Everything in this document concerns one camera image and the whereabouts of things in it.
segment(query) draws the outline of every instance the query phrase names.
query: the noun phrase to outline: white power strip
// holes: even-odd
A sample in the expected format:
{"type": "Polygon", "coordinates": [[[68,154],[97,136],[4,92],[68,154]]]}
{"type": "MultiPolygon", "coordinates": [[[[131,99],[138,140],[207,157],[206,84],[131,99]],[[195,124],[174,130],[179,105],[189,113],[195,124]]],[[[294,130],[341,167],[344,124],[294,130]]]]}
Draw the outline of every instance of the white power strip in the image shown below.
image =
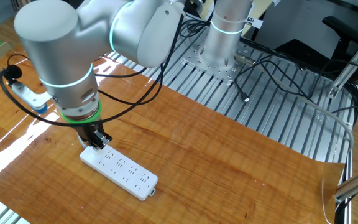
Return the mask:
{"type": "Polygon", "coordinates": [[[158,177],[110,146],[102,150],[87,147],[81,160],[139,200],[153,196],[158,177]]]}

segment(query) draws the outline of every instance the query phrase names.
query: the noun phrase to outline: wooden table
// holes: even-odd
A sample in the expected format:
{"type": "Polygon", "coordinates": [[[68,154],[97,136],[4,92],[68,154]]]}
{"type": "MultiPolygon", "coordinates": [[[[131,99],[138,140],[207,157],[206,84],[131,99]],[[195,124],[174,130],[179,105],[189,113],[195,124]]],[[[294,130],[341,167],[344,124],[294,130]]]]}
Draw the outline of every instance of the wooden table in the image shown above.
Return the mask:
{"type": "MultiPolygon", "coordinates": [[[[22,81],[43,92],[22,60],[12,58],[22,81]]],[[[109,59],[94,67],[132,72],[109,59]]],[[[151,83],[107,78],[100,88],[135,101],[151,83]]],[[[104,118],[127,108],[101,101],[104,118]]],[[[58,119],[54,105],[46,118],[58,119]]],[[[104,128],[110,146],[158,176],[154,196],[141,202],[82,163],[73,129],[34,121],[0,89],[0,201],[31,223],[333,222],[343,164],[309,159],[168,88],[104,128]]]]}

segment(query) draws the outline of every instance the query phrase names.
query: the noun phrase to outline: second robotic arm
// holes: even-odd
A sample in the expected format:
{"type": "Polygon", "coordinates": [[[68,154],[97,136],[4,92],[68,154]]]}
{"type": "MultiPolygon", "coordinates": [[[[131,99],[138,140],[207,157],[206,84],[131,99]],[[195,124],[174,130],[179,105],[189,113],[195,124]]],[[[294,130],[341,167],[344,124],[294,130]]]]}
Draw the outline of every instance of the second robotic arm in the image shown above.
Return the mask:
{"type": "MultiPolygon", "coordinates": [[[[91,0],[77,10],[61,0],[23,7],[15,30],[47,92],[69,123],[100,119],[92,63],[112,50],[145,67],[165,61],[183,4],[168,0],[91,0]]],[[[75,128],[102,149],[111,137],[101,125],[75,128]]]]}

